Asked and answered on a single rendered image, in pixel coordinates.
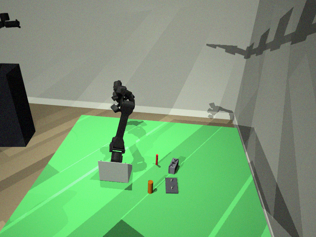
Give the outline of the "orange cylinder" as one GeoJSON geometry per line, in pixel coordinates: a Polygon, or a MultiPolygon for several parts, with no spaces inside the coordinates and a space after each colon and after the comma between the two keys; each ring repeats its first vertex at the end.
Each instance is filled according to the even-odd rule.
{"type": "Polygon", "coordinates": [[[148,181],[148,193],[149,194],[153,193],[153,181],[152,180],[148,181]]]}

